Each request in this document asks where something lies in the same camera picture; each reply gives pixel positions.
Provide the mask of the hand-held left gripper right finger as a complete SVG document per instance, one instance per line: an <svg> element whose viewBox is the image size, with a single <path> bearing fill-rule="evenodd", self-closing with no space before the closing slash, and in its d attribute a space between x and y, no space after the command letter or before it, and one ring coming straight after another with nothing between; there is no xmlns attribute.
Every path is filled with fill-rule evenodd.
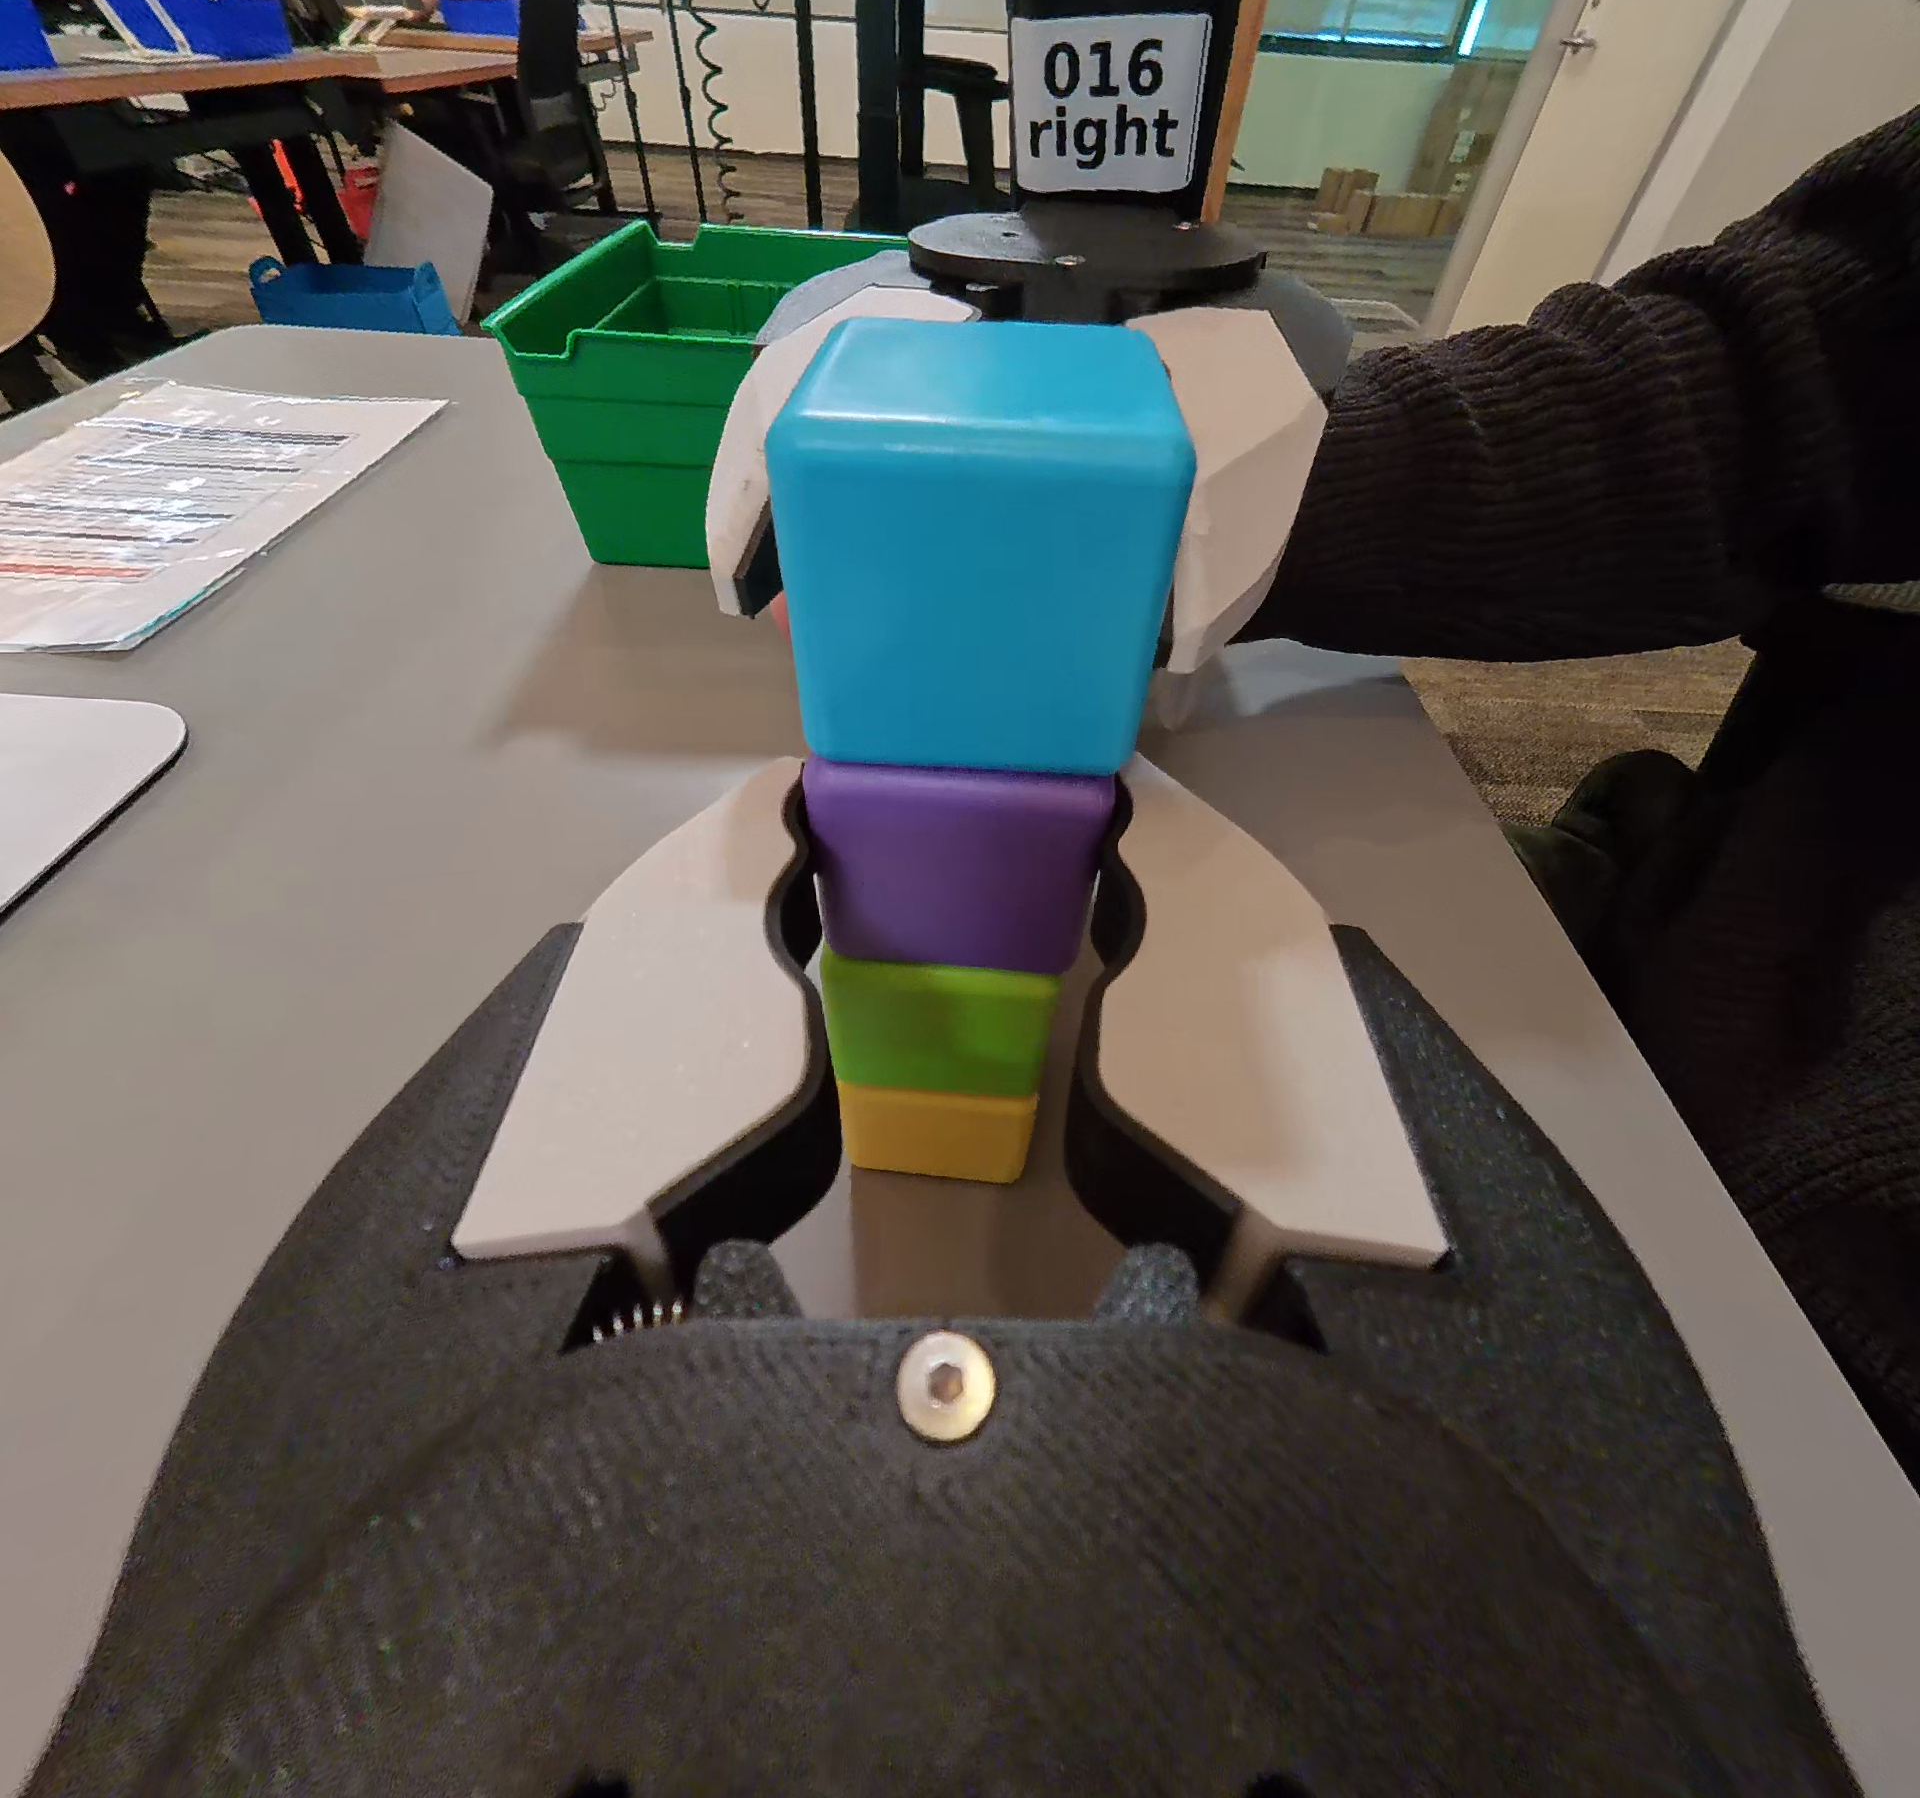
<svg viewBox="0 0 1920 1798"><path fill-rule="evenodd" d="M1150 757L1117 779L1069 1075L1069 1181L1249 1318L1295 1259L1428 1274L1441 1209L1334 924Z"/></svg>

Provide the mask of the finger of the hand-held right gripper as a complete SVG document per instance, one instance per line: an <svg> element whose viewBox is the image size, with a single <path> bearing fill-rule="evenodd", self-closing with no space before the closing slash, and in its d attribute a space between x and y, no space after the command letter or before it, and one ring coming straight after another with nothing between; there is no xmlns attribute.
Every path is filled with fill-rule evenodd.
<svg viewBox="0 0 1920 1798"><path fill-rule="evenodd" d="M1153 724L1176 730L1201 671L1275 588L1328 408L1267 309L1166 309L1132 327L1156 348L1197 456L1148 690Z"/></svg>
<svg viewBox="0 0 1920 1798"><path fill-rule="evenodd" d="M988 322L979 301L900 284L864 284L805 322L762 342L733 393L715 456L707 505L707 557L718 605L729 616L791 617L773 515L766 437L832 330L854 319Z"/></svg>

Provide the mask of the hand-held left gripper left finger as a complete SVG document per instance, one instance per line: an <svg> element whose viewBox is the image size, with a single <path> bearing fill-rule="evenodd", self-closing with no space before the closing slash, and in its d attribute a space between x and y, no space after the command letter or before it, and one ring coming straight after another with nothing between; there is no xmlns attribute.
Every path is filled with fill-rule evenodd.
<svg viewBox="0 0 1920 1798"><path fill-rule="evenodd" d="M453 1228L469 1261L621 1254L649 1301L729 1237L773 1242L832 1185L821 940L778 756L588 906Z"/></svg>

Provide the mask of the green plastic bin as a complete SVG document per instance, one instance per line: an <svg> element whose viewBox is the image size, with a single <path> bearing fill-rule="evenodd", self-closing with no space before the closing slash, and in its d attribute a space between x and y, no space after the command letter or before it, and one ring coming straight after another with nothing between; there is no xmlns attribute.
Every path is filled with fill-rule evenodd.
<svg viewBox="0 0 1920 1798"><path fill-rule="evenodd" d="M484 322L593 561L709 565L709 482L735 393L783 299L906 237L633 220Z"/></svg>

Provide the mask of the blue cube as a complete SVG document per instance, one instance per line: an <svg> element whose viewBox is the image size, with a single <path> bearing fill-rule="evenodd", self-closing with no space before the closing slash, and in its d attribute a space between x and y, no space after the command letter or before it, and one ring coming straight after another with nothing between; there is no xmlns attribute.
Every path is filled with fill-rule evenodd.
<svg viewBox="0 0 1920 1798"><path fill-rule="evenodd" d="M846 319L764 456L811 756L1124 769L1197 473L1143 330Z"/></svg>

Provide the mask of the lime green cube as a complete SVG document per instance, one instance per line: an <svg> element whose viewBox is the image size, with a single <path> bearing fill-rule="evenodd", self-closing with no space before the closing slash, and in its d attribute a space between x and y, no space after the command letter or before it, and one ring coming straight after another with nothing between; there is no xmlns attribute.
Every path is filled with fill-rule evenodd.
<svg viewBox="0 0 1920 1798"><path fill-rule="evenodd" d="M870 960L825 945L834 1075L876 1090L1034 1095L1060 985L1057 974Z"/></svg>

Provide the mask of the yellow cube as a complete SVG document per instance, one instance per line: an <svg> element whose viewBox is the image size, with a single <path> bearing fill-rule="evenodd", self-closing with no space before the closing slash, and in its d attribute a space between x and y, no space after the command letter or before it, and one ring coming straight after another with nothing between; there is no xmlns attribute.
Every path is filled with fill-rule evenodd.
<svg viewBox="0 0 1920 1798"><path fill-rule="evenodd" d="M1040 1095L836 1082L846 1160L859 1169L1009 1185L1023 1178Z"/></svg>

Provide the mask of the purple cube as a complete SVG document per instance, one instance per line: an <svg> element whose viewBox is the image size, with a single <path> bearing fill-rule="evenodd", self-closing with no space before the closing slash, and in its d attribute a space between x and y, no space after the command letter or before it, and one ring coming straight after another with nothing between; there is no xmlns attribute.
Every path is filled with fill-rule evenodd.
<svg viewBox="0 0 1920 1798"><path fill-rule="evenodd" d="M1077 960L1115 775L808 756L826 943L859 961L1060 975Z"/></svg>

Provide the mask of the grey desk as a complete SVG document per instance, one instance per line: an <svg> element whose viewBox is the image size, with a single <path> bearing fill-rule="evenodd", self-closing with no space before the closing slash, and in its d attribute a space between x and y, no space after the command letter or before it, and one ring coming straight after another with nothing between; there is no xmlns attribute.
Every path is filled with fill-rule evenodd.
<svg viewBox="0 0 1920 1798"><path fill-rule="evenodd" d="M155 702L185 754L4 919L4 1793L45 1750L206 1358L311 1191L554 924L800 750L764 626L591 565L497 348L240 325L162 378L439 418L116 658L4 692ZM1362 926L1643 1251L1746 1463L1872 1793L1881 1450L1784 1282L1390 659L1223 664L1153 757Z"/></svg>

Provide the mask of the black office chair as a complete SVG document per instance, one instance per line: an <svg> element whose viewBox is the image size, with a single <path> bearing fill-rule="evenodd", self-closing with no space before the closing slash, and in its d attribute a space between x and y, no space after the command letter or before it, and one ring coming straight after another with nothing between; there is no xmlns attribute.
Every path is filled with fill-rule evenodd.
<svg viewBox="0 0 1920 1798"><path fill-rule="evenodd" d="M941 189L965 191L972 209L1004 209L1006 191L996 178L996 106L1011 98L1011 86L996 73L996 66L985 59L922 52L900 64L900 178L912 191L929 184L927 93L953 102L963 147L965 179L948 179Z"/></svg>
<svg viewBox="0 0 1920 1798"><path fill-rule="evenodd" d="M517 136L507 167L523 202L579 209L619 205L606 147L583 82L583 0L518 0Z"/></svg>

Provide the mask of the wooden beam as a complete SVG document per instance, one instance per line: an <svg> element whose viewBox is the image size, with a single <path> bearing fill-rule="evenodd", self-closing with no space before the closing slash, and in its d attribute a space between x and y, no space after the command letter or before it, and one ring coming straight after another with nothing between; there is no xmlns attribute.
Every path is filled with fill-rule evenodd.
<svg viewBox="0 0 1920 1798"><path fill-rule="evenodd" d="M1261 55L1261 38L1265 32L1268 4L1271 0L1233 0L1233 44L1226 53L1226 66L1220 79L1208 178L1199 212L1199 215L1211 223L1223 218L1231 174L1234 167L1234 145L1252 87L1255 66Z"/></svg>

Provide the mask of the white board panel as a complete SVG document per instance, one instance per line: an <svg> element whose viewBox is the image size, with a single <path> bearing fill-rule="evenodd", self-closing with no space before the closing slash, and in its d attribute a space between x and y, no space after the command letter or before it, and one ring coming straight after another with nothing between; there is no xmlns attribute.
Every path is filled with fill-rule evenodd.
<svg viewBox="0 0 1920 1798"><path fill-rule="evenodd" d="M493 223L493 184L407 123L391 123L364 264L432 264L458 325L466 325Z"/></svg>

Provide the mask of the laminated paper sheet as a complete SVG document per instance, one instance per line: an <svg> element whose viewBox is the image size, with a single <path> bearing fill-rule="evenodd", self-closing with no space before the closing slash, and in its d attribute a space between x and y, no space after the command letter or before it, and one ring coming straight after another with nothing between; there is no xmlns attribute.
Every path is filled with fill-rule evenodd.
<svg viewBox="0 0 1920 1798"><path fill-rule="evenodd" d="M2 466L2 649L118 653L238 577L448 408L165 379Z"/></svg>

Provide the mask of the person's black clothed legs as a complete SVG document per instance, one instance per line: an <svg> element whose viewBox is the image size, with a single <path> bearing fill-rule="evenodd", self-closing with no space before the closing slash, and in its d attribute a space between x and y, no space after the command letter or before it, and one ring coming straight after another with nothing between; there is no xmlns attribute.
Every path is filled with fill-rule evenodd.
<svg viewBox="0 0 1920 1798"><path fill-rule="evenodd" d="M1699 763L1610 756L1505 833L1917 1480L1917 585L1752 647Z"/></svg>

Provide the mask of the wooden clipboard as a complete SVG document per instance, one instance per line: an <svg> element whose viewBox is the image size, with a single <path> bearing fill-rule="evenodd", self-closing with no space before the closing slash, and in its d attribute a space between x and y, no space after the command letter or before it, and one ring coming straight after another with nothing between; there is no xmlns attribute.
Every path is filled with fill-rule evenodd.
<svg viewBox="0 0 1920 1798"><path fill-rule="evenodd" d="M58 265L36 200L9 155L2 185L2 352L33 342L53 309Z"/></svg>

